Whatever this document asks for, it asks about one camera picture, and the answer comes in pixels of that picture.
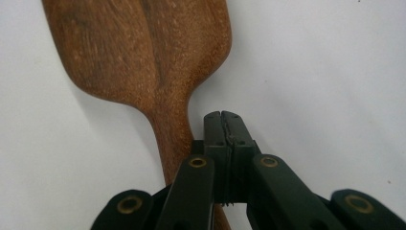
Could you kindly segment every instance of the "wooden utensil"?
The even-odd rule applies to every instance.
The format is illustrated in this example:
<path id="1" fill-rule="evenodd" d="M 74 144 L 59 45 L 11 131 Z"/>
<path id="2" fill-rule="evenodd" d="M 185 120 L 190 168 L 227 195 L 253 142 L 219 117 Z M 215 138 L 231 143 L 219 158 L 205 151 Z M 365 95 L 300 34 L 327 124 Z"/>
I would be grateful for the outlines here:
<path id="1" fill-rule="evenodd" d="M 167 184 L 191 150 L 189 97 L 227 57 L 225 0 L 43 0 L 56 48 L 83 91 L 142 111 Z M 221 211 L 216 229 L 229 228 Z"/>

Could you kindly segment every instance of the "white background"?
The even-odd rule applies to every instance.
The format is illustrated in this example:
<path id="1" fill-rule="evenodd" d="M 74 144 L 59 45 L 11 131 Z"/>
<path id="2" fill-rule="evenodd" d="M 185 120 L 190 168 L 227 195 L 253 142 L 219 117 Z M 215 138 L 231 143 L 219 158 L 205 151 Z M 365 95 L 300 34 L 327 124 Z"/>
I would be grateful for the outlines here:
<path id="1" fill-rule="evenodd" d="M 192 95 L 242 116 L 315 193 L 353 188 L 406 219 L 406 2 L 230 0 L 233 48 Z M 0 1 L 0 229 L 89 229 L 115 194 L 164 187 L 134 108 L 78 90 L 41 2 Z M 243 205 L 226 210 L 249 229 Z"/>

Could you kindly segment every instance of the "wooden spatula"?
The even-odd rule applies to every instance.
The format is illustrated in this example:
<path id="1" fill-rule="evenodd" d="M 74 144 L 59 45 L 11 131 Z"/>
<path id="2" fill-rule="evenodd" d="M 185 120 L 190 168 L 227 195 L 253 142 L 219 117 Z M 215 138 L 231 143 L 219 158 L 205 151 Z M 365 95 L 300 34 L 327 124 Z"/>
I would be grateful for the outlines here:
<path id="1" fill-rule="evenodd" d="M 43 5 L 69 77 L 83 91 L 147 116 L 170 183 L 191 149 L 189 97 L 231 48 L 225 0 L 43 0 Z M 216 228 L 227 229 L 220 216 L 225 225 Z"/>

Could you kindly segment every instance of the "brass screw insert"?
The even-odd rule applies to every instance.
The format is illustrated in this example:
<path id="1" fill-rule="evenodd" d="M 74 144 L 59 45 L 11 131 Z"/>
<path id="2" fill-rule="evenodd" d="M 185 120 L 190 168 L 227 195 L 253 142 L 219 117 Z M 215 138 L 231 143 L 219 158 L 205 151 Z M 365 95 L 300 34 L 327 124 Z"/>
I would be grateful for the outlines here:
<path id="1" fill-rule="evenodd" d="M 370 202 L 359 195 L 347 195 L 344 200 L 349 207 L 360 213 L 369 214 L 373 212 L 373 206 L 370 204 Z"/>
<path id="2" fill-rule="evenodd" d="M 139 197 L 135 195 L 129 195 L 117 204 L 117 210 L 121 214 L 132 214 L 135 211 L 139 210 L 142 205 L 143 201 Z"/>
<path id="3" fill-rule="evenodd" d="M 270 157 L 270 156 L 265 156 L 262 157 L 260 159 L 260 163 L 262 164 L 262 166 L 264 167 L 268 167 L 268 168 L 273 168 L 273 167 L 277 167 L 278 166 L 278 161 L 277 159 Z"/>
<path id="4" fill-rule="evenodd" d="M 194 168 L 202 168 L 207 165 L 207 161 L 203 158 L 196 157 L 189 161 L 189 165 Z"/>

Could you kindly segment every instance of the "black clamp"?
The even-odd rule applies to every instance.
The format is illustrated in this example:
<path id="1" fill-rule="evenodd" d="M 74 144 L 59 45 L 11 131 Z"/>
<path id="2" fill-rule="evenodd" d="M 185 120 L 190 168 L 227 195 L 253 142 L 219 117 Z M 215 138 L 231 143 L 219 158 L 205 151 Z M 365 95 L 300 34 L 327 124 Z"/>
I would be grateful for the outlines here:
<path id="1" fill-rule="evenodd" d="M 92 230 L 213 229 L 214 203 L 247 203 L 253 229 L 406 229 L 369 195 L 342 190 L 328 201 L 313 194 L 278 156 L 262 154 L 242 119 L 231 112 L 204 118 L 205 139 L 174 182 L 155 195 L 114 196 Z"/>

